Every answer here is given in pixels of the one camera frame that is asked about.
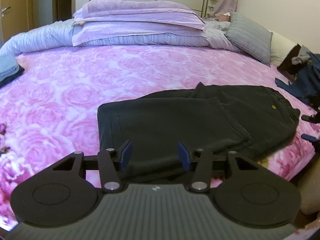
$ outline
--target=black circular plate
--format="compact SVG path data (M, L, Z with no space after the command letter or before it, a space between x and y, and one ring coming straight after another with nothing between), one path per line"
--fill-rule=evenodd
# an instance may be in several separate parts
M231 220L254 228L292 222L300 208L294 185L275 174L253 171L231 177L214 191L213 202Z
M97 202L92 184L68 171L35 175L18 185L10 203L19 220L38 227L58 227L83 218Z

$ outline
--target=pink floral bedspread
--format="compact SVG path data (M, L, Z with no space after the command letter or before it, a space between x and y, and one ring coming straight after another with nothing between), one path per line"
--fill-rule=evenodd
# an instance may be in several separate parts
M99 46L58 48L22 54L25 73L0 89L0 122L8 125L11 150L0 157L0 226L15 224L9 198L21 182L73 151L99 151L97 108L168 89L205 85L263 85L280 91L302 114L314 111L279 89L275 67L230 51L174 46ZM319 125L300 121L291 145L261 165L291 179L314 149L300 138L318 136ZM99 186L96 173L87 179Z

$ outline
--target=white pillow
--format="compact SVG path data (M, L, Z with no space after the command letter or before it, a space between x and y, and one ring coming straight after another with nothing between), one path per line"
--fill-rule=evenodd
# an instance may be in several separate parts
M297 43L290 41L279 33L273 31L270 32L273 33L271 38L270 63L278 67Z

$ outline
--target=door handle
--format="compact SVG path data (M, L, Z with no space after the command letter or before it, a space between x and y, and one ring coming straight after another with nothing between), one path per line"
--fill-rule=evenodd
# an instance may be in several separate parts
M1 12L2 12L2 13L5 13L6 10L9 10L9 9L11 9L11 6L8 6L8 7L4 8L4 9L1 9Z

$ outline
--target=pillow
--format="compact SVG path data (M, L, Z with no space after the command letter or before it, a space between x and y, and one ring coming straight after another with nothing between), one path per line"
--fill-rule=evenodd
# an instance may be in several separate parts
M297 45L279 33L272 32L270 63L279 67L289 52Z
M270 44L272 33L254 21L236 12L231 13L231 24L227 39L248 52L265 65L270 65Z

